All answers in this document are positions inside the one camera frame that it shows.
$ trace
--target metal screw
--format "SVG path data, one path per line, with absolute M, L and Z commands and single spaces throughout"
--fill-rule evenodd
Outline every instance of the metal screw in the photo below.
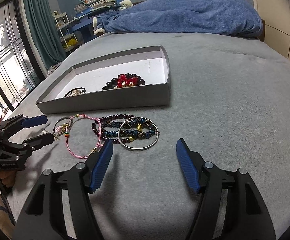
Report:
M 79 170 L 83 169 L 85 167 L 85 163 L 77 163 L 76 164 L 76 168 L 78 168 Z
M 211 169 L 214 167 L 214 164 L 211 163 L 211 162 L 205 162 L 205 167 L 208 168 L 208 169 Z
M 247 174 L 247 170 L 244 168 L 239 168 L 239 173 L 245 175 Z
M 47 175 L 51 174 L 51 172 L 52 171 L 50 169 L 46 169 L 43 171 L 43 175 L 47 176 Z

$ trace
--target silver bangle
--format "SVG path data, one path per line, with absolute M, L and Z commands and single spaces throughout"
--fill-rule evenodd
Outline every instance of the silver bangle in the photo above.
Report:
M 61 133 L 57 133 L 57 134 L 56 134 L 56 132 L 55 132 L 56 125 L 57 125 L 60 121 L 63 121 L 63 120 L 65 120 L 65 119 L 69 119 L 69 122 L 64 123 L 63 125 L 68 124 L 68 128 L 70 128 L 70 127 L 72 126 L 72 124 L 73 124 L 73 119 L 71 119 L 70 116 L 62 117 L 61 119 L 59 119 L 59 120 L 55 123 L 54 128 L 53 128 L 53 135 L 54 135 L 56 138 L 58 138 L 59 136 L 61 136 L 61 135 L 64 133 L 64 132 L 61 132 Z
M 154 125 L 154 127 L 155 127 L 155 129 L 156 129 L 156 130 L 155 130 L 156 140 L 155 140 L 151 145 L 148 145 L 148 146 L 146 146 L 146 147 L 142 147 L 142 148 L 133 148 L 133 147 L 127 146 L 126 144 L 122 143 L 122 140 L 121 140 L 121 138 L 120 138 L 120 136 L 119 136 L 119 135 L 120 135 L 120 131 L 121 131 L 121 129 L 123 128 L 123 126 L 125 125 L 125 123 L 127 123 L 128 121 L 130 121 L 130 120 L 132 120 L 132 119 L 136 119 L 136 118 L 144 118 L 145 120 L 150 121 L 150 122 Z M 152 122 L 152 120 L 147 119 L 147 118 L 145 118 L 145 117 L 141 117 L 141 116 L 138 116 L 138 117 L 131 117 L 130 119 L 124 121 L 124 122 L 122 123 L 122 125 L 121 125 L 121 126 L 119 127 L 119 129 L 118 129 L 118 135 L 117 135 L 118 140 L 119 140 L 121 146 L 123 146 L 123 147 L 126 148 L 126 149 L 132 150 L 132 151 L 143 151 L 143 150 L 147 150 L 147 149 L 151 148 L 152 146 L 155 145 L 155 143 L 157 143 L 157 141 L 158 141 L 158 136 L 159 136 L 158 128 L 157 128 L 157 126 Z

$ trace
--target yellow item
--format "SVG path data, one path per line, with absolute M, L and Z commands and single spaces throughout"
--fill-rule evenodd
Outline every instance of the yellow item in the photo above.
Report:
M 70 39 L 69 41 L 67 41 L 67 45 L 70 46 L 74 46 L 75 44 L 77 44 L 77 40 L 75 39 Z
M 141 132 L 143 130 L 143 125 L 141 123 L 137 124 L 137 130 L 138 132 Z

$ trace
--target pink string bracelet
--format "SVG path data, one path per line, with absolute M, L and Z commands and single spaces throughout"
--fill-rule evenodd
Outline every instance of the pink string bracelet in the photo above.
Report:
M 101 144 L 101 121 L 100 119 L 96 118 L 96 117 L 90 117 L 86 114 L 76 114 L 72 117 L 69 118 L 67 124 L 69 124 L 71 121 L 73 121 L 74 118 L 79 118 L 79 117 L 83 117 L 83 118 L 87 118 L 87 119 L 90 119 L 90 120 L 93 120 L 93 121 L 97 121 L 98 122 L 98 127 L 99 127 L 99 135 L 98 135 L 98 141 L 97 141 L 97 144 L 96 144 L 96 147 L 91 150 L 90 154 L 93 154 L 94 152 L 96 152 L 100 147 L 103 146 L 103 144 Z M 67 150 L 70 152 L 70 154 L 72 156 L 74 156 L 75 158 L 79 158 L 79 159 L 87 159 L 88 156 L 80 156 L 80 155 L 76 155 L 75 153 L 73 153 L 71 151 L 71 149 L 69 148 L 69 145 L 68 145 L 68 138 L 69 138 L 69 125 L 66 125 L 65 126 L 65 140 L 66 140 L 66 147 L 67 147 Z

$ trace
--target teal curtain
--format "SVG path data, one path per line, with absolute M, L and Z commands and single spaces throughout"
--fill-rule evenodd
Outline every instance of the teal curtain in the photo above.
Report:
M 34 44 L 49 69 L 66 58 L 48 0 L 24 0 L 26 18 Z

